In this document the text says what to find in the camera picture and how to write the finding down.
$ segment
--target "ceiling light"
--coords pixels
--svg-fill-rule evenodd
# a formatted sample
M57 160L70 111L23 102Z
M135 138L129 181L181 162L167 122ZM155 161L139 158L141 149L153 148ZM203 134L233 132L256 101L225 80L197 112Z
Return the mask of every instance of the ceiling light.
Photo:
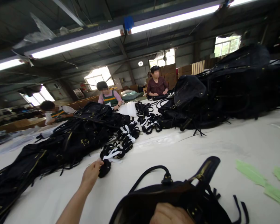
M145 31L145 30L150 30L150 29L154 29L154 28L157 28L157 27L169 25L169 24L172 24L172 23L177 23L177 22L181 22L181 21L184 21L184 20L193 19L193 18L196 18L196 17L199 17L199 16L204 16L204 15L207 15L207 14L214 13L218 8L219 8L219 5L215 5L215 6L212 6L212 7L196 10L196 11L193 11L193 12L188 12L188 13L181 14L181 15L178 15L178 16L169 17L169 18L166 18L166 19L162 19L162 20L158 20L158 21L155 21L155 22L147 23L147 24L144 24L144 25L135 26L131 29L131 32L132 32L132 34L134 34L134 33L142 32L142 31Z
M91 45L94 43L98 43L104 40L109 40L115 37L121 36L121 29L116 29L113 31L101 33L95 32L89 35L85 35L79 38L74 38L68 41L64 41L55 45L49 46L50 48L46 47L46 49L38 49L38 51L34 50L34 52L26 52L25 55L32 56L33 58L45 58L51 55L59 54L65 51L70 51L76 48L84 47L87 45Z
M252 1L255 1L255 0L234 0L232 3L230 3L229 7L245 4L248 2L252 2Z
M20 61L19 59L12 59L12 60L9 60L9 61L2 62L2 63L0 63L0 71L4 70L4 69L7 69L7 68L11 68L11 67L21 65L23 63L24 62Z

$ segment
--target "bag handle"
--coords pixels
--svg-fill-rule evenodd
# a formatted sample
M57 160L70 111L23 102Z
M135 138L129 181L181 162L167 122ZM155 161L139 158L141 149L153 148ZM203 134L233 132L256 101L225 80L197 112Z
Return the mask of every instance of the bag handle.
M209 184L220 162L221 160L216 156L208 157L199 168L197 173L191 177L189 181L192 182L194 179L198 179L199 182L197 186L201 184L201 182L202 184Z
M134 192L134 190L136 189L136 187L138 186L138 184L141 182L141 180L151 171L156 170L156 169L163 169L165 170L165 175L164 175L164 179L161 181L161 183L163 185L170 185L173 180L171 179L171 174L169 173L169 170L167 169L167 167L159 165L159 166L153 166L151 168L149 168L148 170L146 170L140 177L139 179L136 181L136 183L134 184L134 186L132 187L132 189L129 191L129 193Z

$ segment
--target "green apron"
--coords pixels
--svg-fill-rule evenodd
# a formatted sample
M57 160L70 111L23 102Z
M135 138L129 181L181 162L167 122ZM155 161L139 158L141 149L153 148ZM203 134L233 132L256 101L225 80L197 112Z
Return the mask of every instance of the green apron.
M105 96L103 94L104 104L111 103L111 107L115 107L118 104L117 99L114 96L114 90L112 90L112 96Z
M51 114L51 117L52 117L52 118L57 118L56 122L65 121L65 120L67 120L68 118L62 118L61 115L63 115L63 114L68 114L68 113L64 112L64 110L61 109L61 110L59 110L59 111L56 112L56 113L52 113L52 114Z

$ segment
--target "hand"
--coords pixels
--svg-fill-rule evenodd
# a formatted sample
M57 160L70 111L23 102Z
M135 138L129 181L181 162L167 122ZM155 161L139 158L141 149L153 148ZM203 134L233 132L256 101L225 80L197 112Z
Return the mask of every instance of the hand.
M149 224L194 224L188 213L169 203L158 203Z
M94 184L96 183L96 180L99 176L100 167L103 164L104 162L99 158L85 169L79 188L86 191L87 194L91 192Z
M57 118L53 118L53 119L49 120L49 121L47 122L47 124L48 124L48 125L54 124L55 121L56 121L56 119L57 119Z

